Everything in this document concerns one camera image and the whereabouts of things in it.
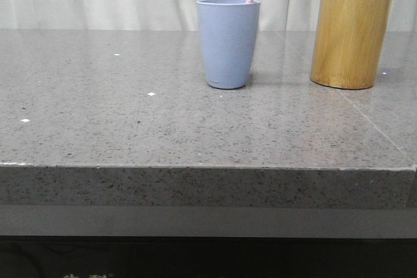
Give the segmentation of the blue plastic cup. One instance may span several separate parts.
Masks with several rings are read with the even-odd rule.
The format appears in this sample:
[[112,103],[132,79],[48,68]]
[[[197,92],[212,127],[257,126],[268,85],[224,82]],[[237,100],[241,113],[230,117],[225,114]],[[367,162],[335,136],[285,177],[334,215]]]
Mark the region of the blue plastic cup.
[[208,85],[238,89],[252,68],[261,2],[199,0],[198,30]]

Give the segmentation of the bamboo wooden cylinder holder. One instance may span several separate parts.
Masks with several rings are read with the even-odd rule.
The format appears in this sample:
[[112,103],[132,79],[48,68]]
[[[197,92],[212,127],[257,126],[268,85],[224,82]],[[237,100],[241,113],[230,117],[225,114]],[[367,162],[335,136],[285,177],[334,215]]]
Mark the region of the bamboo wooden cylinder holder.
[[321,0],[310,79],[338,89],[374,86],[392,0]]

